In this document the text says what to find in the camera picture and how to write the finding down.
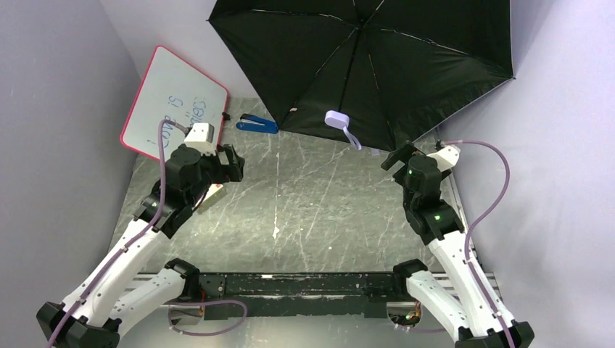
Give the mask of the black and lavender umbrella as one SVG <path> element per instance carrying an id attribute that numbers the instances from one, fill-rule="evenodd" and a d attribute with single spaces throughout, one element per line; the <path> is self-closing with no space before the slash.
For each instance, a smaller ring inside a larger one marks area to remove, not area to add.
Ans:
<path id="1" fill-rule="evenodd" d="M 414 141 L 513 78 L 509 1 L 217 1 L 208 19 L 282 131 Z"/>

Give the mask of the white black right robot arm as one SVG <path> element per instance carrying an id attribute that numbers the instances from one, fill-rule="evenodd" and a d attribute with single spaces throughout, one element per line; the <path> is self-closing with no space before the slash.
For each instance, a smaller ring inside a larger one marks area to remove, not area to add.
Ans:
<path id="1" fill-rule="evenodd" d="M 532 327 L 506 308 L 471 251 L 476 226 L 465 228 L 441 197 L 441 182 L 460 158 L 458 145 L 446 141 L 436 152 L 424 154 L 407 141 L 381 164 L 384 170 L 403 164 L 393 178 L 403 188 L 405 218 L 437 258 L 455 293 L 419 260 L 396 265 L 394 274 L 400 290 L 437 319 L 455 347 L 529 347 L 535 338 Z"/>

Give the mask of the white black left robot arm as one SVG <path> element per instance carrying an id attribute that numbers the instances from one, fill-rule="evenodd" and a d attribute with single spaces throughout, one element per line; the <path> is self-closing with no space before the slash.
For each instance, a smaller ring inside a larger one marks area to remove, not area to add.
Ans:
<path id="1" fill-rule="evenodd" d="M 203 309 L 200 271 L 179 258 L 143 286 L 124 291 L 192 217 L 211 186 L 242 180 L 244 164 L 230 144 L 219 145 L 211 155 L 182 144 L 168 160 L 161 160 L 160 179 L 116 245 L 73 292 L 60 303 L 46 302 L 37 312 L 48 347 L 116 347 L 135 324 L 163 304 Z"/>

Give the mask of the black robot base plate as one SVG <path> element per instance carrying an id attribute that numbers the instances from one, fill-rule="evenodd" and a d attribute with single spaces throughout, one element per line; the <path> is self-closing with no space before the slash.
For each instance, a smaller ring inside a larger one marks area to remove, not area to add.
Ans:
<path id="1" fill-rule="evenodd" d="M 201 273 L 174 302 L 206 302 L 204 319 L 360 315 L 388 318 L 415 299 L 393 272 Z"/>

